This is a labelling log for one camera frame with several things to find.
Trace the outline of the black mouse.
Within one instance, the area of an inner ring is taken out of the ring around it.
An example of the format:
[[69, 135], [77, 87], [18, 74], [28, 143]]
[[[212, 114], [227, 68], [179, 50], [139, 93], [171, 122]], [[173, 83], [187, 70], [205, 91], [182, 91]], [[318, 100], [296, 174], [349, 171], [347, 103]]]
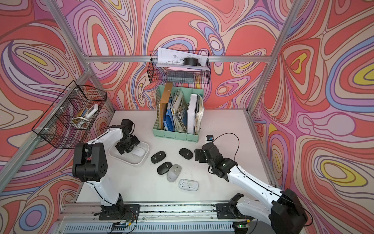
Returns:
[[168, 171], [170, 170], [170, 168], [173, 166], [173, 164], [171, 162], [165, 162], [163, 164], [161, 164], [158, 168], [157, 168], [157, 173], [159, 175], [164, 175], [164, 174], [167, 174]]
[[153, 164], [157, 164], [163, 161], [165, 158], [166, 158], [166, 153], [164, 151], [159, 151], [151, 157], [151, 162]]
[[187, 159], [187, 160], [190, 160], [194, 157], [192, 151], [190, 151], [189, 149], [187, 148], [181, 148], [179, 150], [179, 154], [184, 158], [184, 159]]

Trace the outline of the grey mouse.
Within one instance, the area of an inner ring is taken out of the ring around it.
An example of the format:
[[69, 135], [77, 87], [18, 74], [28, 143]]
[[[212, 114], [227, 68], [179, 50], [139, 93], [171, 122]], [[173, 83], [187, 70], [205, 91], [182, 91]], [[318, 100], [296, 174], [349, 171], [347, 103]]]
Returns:
[[167, 181], [175, 182], [181, 173], [182, 167], [178, 164], [174, 164], [167, 173]]

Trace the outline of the black mouse front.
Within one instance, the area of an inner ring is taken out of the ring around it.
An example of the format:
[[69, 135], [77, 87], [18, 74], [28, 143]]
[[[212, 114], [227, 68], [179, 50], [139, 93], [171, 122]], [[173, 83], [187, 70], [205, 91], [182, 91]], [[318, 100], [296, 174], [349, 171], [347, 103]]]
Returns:
[[171, 162], [165, 162], [163, 164], [161, 164], [158, 168], [157, 168], [157, 173], [159, 175], [164, 175], [164, 174], [167, 174], [168, 171], [170, 170], [170, 168], [173, 166], [173, 164]]

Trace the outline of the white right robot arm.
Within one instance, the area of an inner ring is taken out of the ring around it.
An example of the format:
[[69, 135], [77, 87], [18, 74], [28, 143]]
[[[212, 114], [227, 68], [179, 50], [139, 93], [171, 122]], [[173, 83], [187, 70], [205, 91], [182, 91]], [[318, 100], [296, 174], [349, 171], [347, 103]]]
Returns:
[[246, 172], [236, 161], [224, 158], [213, 142], [195, 149], [195, 159], [207, 163], [211, 172], [219, 178], [244, 189], [254, 197], [251, 200], [237, 193], [228, 203], [216, 205], [219, 219], [249, 217], [260, 220], [277, 234], [299, 234], [309, 216], [291, 189], [273, 187]]

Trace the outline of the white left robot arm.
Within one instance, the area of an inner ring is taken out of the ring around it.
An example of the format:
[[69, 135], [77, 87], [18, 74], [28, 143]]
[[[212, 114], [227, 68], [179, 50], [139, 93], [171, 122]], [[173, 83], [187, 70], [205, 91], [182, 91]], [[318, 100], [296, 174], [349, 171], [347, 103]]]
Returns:
[[140, 140], [133, 134], [135, 124], [122, 120], [120, 125], [109, 126], [107, 131], [87, 143], [75, 146], [73, 176], [90, 186], [100, 198], [101, 220], [124, 220], [131, 223], [137, 220], [135, 208], [125, 206], [122, 195], [106, 176], [107, 156], [121, 160], [129, 165], [138, 165], [146, 155]]

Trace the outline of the white storage box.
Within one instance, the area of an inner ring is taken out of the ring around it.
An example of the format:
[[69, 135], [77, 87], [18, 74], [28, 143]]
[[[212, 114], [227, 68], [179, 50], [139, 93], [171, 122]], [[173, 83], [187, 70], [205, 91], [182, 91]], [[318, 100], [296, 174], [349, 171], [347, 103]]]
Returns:
[[144, 162], [146, 161], [147, 157], [148, 157], [148, 154], [149, 154], [149, 150], [150, 150], [150, 147], [147, 143], [145, 142], [140, 142], [139, 145], [137, 145], [139, 147], [142, 147], [146, 150], [146, 155], [144, 157], [137, 157], [131, 153], [124, 153], [124, 154], [120, 154], [118, 152], [118, 150], [116, 149], [116, 146], [112, 146], [109, 150], [109, 155], [121, 162], [124, 162], [130, 166], [134, 166], [134, 167], [140, 167], [144, 164]]

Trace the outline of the white upside-down mouse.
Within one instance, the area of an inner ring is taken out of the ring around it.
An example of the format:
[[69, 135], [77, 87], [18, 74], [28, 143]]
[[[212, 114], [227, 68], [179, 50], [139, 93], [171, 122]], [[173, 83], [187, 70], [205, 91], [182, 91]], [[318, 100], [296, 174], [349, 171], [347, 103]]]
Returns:
[[199, 188], [199, 183], [195, 180], [181, 179], [179, 181], [179, 188], [186, 191], [196, 192]]

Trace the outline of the blue booklet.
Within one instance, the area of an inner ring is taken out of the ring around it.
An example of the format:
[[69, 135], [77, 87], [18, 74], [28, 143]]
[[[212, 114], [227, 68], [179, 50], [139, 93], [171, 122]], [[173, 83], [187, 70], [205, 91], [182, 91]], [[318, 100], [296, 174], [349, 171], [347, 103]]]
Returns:
[[172, 104], [172, 98], [169, 98], [166, 113], [164, 114], [163, 118], [163, 124], [164, 124], [164, 130], [165, 131], [175, 131], [175, 126], [174, 126], [174, 120], [173, 120], [173, 115], [172, 115], [172, 110], [171, 110], [171, 104]]

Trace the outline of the white binder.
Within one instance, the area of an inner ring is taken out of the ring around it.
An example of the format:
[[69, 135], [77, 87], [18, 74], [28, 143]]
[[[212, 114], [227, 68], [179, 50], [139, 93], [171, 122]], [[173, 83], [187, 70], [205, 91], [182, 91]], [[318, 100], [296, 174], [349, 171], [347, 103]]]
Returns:
[[194, 135], [195, 131], [195, 115], [197, 108], [198, 95], [192, 94], [187, 110], [187, 133]]

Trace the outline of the white remote control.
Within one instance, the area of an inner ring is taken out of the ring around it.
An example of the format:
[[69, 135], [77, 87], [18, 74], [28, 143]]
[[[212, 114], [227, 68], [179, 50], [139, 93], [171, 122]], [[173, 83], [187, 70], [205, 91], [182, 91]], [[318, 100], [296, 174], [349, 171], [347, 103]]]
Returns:
[[87, 114], [84, 116], [85, 119], [90, 120], [91, 117], [98, 111], [98, 104], [94, 104], [88, 111]]

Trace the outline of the magazines stack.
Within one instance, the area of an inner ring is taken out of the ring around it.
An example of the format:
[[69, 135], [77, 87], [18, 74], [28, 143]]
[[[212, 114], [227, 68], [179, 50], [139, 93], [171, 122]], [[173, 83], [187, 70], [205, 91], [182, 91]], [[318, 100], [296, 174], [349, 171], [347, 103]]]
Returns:
[[178, 90], [172, 100], [171, 112], [173, 116], [175, 132], [187, 132], [187, 103], [182, 90]]

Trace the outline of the brown folder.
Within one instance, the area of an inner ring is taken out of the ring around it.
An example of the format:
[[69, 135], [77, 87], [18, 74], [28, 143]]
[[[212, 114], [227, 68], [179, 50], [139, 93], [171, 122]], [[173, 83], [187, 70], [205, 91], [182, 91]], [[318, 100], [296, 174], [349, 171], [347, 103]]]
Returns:
[[172, 88], [173, 88], [173, 83], [167, 82], [164, 86], [164, 90], [161, 95], [161, 99], [159, 102], [160, 130], [164, 129], [164, 115], [166, 114], [166, 111], [167, 111], [167, 106], [168, 106], [169, 99], [171, 97]]

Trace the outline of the white paper sheets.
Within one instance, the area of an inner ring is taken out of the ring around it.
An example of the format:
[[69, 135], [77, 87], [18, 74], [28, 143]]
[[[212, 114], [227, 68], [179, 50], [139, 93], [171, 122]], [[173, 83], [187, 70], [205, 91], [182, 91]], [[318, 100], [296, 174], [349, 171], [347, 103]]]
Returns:
[[[201, 66], [185, 66], [184, 58], [197, 58]], [[208, 55], [200, 55], [196, 53], [189, 53], [184, 51], [171, 50], [160, 47], [157, 52], [158, 67], [172, 67], [172, 66], [185, 66], [185, 67], [206, 67], [208, 62]]]

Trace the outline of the black tape roll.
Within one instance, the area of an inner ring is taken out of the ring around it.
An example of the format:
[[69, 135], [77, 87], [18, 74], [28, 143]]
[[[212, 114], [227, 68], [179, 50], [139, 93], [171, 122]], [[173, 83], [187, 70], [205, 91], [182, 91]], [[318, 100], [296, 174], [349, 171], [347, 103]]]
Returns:
[[199, 60], [197, 58], [184, 58], [184, 65], [185, 66], [201, 66]]

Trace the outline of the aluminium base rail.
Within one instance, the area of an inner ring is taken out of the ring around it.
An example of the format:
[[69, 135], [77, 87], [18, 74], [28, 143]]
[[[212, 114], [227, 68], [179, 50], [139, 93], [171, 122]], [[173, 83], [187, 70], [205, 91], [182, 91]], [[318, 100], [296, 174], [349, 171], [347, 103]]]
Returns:
[[130, 202], [122, 219], [100, 212], [95, 202], [67, 205], [53, 234], [273, 234], [258, 201]]

